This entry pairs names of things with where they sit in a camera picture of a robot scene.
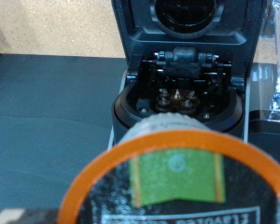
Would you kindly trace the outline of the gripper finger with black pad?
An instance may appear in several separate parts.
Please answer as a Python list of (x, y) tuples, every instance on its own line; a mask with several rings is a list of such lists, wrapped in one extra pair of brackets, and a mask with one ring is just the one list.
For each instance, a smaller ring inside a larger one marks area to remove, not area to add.
[(57, 224), (57, 209), (8, 208), (0, 213), (0, 224)]

